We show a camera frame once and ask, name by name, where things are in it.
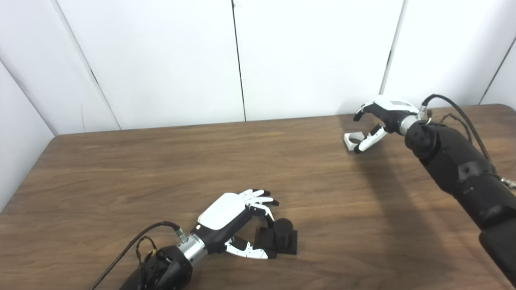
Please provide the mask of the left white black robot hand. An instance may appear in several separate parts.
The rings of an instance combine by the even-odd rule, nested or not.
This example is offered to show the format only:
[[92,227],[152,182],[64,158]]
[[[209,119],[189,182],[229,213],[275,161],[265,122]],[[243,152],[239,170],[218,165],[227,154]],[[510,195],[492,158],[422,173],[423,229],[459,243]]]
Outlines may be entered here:
[[275,259],[276,252],[256,248],[236,236],[254,216],[265,218],[271,228],[276,221],[271,205],[278,206],[279,202],[266,190],[224,193],[200,214],[186,242],[178,248],[193,266],[207,255],[223,252],[248,259]]

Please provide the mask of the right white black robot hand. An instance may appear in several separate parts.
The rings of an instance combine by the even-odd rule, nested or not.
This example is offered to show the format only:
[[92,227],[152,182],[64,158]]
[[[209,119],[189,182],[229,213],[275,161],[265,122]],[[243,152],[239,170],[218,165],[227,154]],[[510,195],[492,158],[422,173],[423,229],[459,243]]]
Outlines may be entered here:
[[353,149],[356,154],[366,151],[387,134],[404,136],[409,128],[420,121],[420,110],[398,97],[379,95],[374,101],[363,104],[355,113],[353,121],[359,121],[365,114],[372,114],[380,120],[368,135]]

